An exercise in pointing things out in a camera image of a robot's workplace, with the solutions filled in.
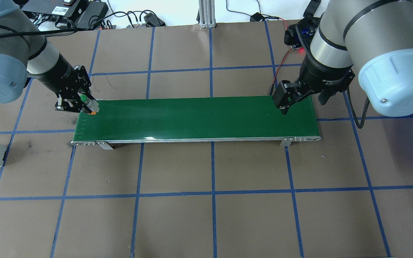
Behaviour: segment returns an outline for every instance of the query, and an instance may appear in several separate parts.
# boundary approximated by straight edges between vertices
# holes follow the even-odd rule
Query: green conveyor belt
[[[74,144],[319,139],[311,98],[286,116],[271,96],[98,102],[96,115],[79,114]]]

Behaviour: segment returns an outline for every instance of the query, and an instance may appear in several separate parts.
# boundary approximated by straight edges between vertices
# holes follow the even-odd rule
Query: grid
[[[149,89],[150,89],[150,84],[151,84],[151,74],[152,73],[158,73],[158,72],[185,72],[185,71],[209,71],[210,72],[210,97],[213,97],[213,71],[214,70],[221,70],[221,69],[249,69],[249,68],[265,68],[265,67],[271,67],[273,70],[273,73],[275,75],[275,61],[274,61],[274,54],[272,50],[272,43],[270,40],[270,34],[269,34],[269,28],[267,25],[267,22],[264,22],[265,24],[265,29],[266,29],[266,35],[267,35],[267,40],[269,42],[269,51],[270,51],[270,56],[271,56],[271,64],[270,65],[259,65],[259,66],[242,66],[242,67],[213,67],[213,41],[212,41],[212,29],[209,29],[209,54],[210,54],[210,60],[209,60],[209,67],[205,68],[194,68],[194,69],[176,69],[176,70],[152,70],[152,54],[153,54],[153,49],[154,49],[154,34],[156,33],[156,29],[152,28],[152,33],[151,33],[151,50],[149,54],[149,67],[146,71],[136,71],[136,72],[107,72],[107,73],[92,73],[93,71],[93,66],[95,62],[95,55],[98,47],[98,42],[100,39],[100,31],[98,31],[97,38],[95,41],[95,48],[93,52],[93,57],[92,57],[92,62],[90,64],[90,76],[107,76],[107,75],[126,75],[126,74],[134,74],[134,73],[144,73],[147,74],[147,89],[146,89],[146,98],[149,98]],[[301,64],[285,64],[283,66],[300,66]],[[27,90],[25,92],[22,106],[20,108],[18,118],[16,120],[16,124],[14,125],[13,131],[0,131],[0,134],[10,134],[10,143],[8,145],[6,157],[8,153],[10,152],[10,148],[13,142],[13,139],[16,134],[55,134],[55,133],[68,133],[68,132],[73,132],[74,130],[70,129],[65,129],[65,130],[25,130],[25,131],[19,131],[18,129],[18,124],[20,121],[20,118],[23,113],[23,109],[25,107],[25,103],[28,97],[28,93],[31,88],[31,82],[29,83]],[[141,189],[141,177],[142,177],[142,170],[143,170],[143,157],[144,157],[144,144],[141,144],[141,150],[140,150],[140,157],[139,157],[139,169],[138,169],[138,181],[137,181],[137,188],[136,188],[136,194],[116,194],[116,195],[81,195],[81,196],[70,196],[67,195],[67,190],[68,190],[68,185],[69,185],[69,178],[71,175],[71,170],[72,170],[72,164],[74,161],[74,155],[76,151],[76,147],[72,148],[71,152],[71,157],[69,161],[69,166],[67,170],[67,178],[65,180],[65,186],[63,190],[62,196],[31,196],[31,197],[0,197],[0,201],[16,201],[16,200],[61,200],[61,207],[58,215],[58,221],[56,224],[56,230],[54,234],[54,240],[52,244],[52,249],[51,249],[51,255],[50,257],[54,256],[54,252],[56,249],[56,242],[57,242],[57,237],[58,237],[58,232],[60,228],[60,224],[62,222],[62,214],[63,214],[63,209],[65,205],[65,200],[69,199],[100,199],[100,198],[135,198],[135,208],[134,208],[134,216],[133,216],[133,232],[132,232],[132,239],[131,239],[131,257],[134,255],[134,250],[136,247],[136,235],[137,235],[137,225],[138,225],[138,209],[139,209],[139,200],[140,198],[148,198],[148,197],[158,197],[158,196],[211,196],[212,198],[212,217],[213,217],[213,257],[218,256],[218,249],[217,249],[217,224],[216,224],[216,195],[241,195],[241,194],[268,194],[268,193],[289,193],[291,194],[292,198],[292,203],[293,203],[293,209],[294,209],[294,216],[295,216],[295,226],[296,226],[296,231],[297,231],[297,239],[299,242],[299,251],[300,251],[300,256],[304,257],[304,250],[303,250],[303,238],[300,233],[300,222],[299,222],[299,215],[298,215],[298,209],[297,209],[297,200],[296,200],[296,193],[305,193],[305,192],[334,192],[334,191],[369,191],[370,196],[372,199],[372,203],[374,205],[374,211],[377,217],[377,222],[380,227],[380,233],[382,236],[383,240],[383,245],[385,247],[385,251],[387,253],[387,256],[391,257],[392,250],[390,250],[390,247],[387,242],[386,238],[386,231],[383,227],[381,217],[380,217],[380,211],[379,207],[377,205],[377,201],[375,199],[375,194],[374,191],[376,190],[394,190],[394,189],[413,189],[413,185],[404,185],[404,186],[373,186],[371,179],[369,177],[369,172],[367,170],[367,165],[366,165],[366,160],[364,158],[364,153],[361,147],[361,142],[358,136],[357,129],[354,124],[354,118],[351,113],[351,109],[347,105],[349,117],[347,118],[339,118],[339,119],[318,119],[319,122],[322,123],[329,123],[330,121],[350,121],[351,122],[351,127],[356,139],[356,144],[357,148],[360,153],[361,157],[361,162],[362,166],[364,169],[364,173],[366,176],[367,180],[367,187],[343,187],[343,188],[305,188],[305,189],[298,189],[294,187],[294,182],[293,182],[293,177],[292,177],[292,170],[291,170],[291,161],[290,161],[290,148],[285,147],[285,156],[287,160],[287,168],[289,172],[289,182],[290,182],[290,188],[289,189],[273,189],[273,190],[242,190],[242,191],[216,191],[216,179],[215,179],[215,143],[211,143],[211,191],[195,191],[195,192],[167,192],[167,193],[140,193]],[[369,116],[367,119],[389,119],[384,116]],[[2,167],[0,169],[0,180],[4,172],[4,168]]]

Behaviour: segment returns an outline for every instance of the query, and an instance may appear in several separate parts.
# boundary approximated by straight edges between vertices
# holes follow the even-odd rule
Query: power adapter
[[[251,17],[250,17],[250,21],[251,22],[260,22],[260,21],[263,21],[265,19],[265,17],[264,16],[262,16],[262,14],[260,14],[260,13],[255,13],[255,14],[253,14],[253,15],[251,15]]]
[[[92,1],[89,2],[87,9],[82,13],[79,20],[76,22],[76,27],[79,30],[86,30],[90,25],[94,24],[97,20],[102,19],[108,12],[108,5],[105,2]],[[99,23],[93,25],[91,29],[95,29],[100,26]]]
[[[148,13],[144,16],[144,21],[146,23],[146,27],[160,27],[166,26],[165,22],[159,17],[157,17],[154,13]]]

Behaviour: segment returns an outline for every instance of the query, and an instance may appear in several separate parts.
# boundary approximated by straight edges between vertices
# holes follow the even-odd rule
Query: red cable
[[[278,71],[280,70],[280,67],[283,65],[283,63],[285,62],[286,58],[288,57],[288,54],[291,52],[292,48],[290,48],[288,50],[288,52],[286,52],[285,56],[283,57],[283,60],[281,61],[280,65],[278,66],[277,72],[275,73],[274,76],[274,80],[272,81],[272,85],[274,85],[275,80],[277,80],[277,75],[278,75]]]
[[[283,18],[280,18],[280,20],[282,20],[285,23],[286,30],[288,30],[288,23],[286,23],[286,20]]]

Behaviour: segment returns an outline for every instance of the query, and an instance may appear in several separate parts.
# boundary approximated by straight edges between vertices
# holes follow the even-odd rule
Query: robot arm
[[[311,94],[322,105],[359,83],[372,106],[385,116],[413,114],[413,2],[411,0],[331,0],[321,18],[290,26],[285,43],[307,55],[294,83],[279,83],[273,100],[287,113]]]
[[[39,30],[18,5],[0,0],[0,34],[34,31]],[[85,67],[73,68],[44,35],[0,39],[0,103],[20,97],[28,72],[57,95],[56,110],[98,111]]]

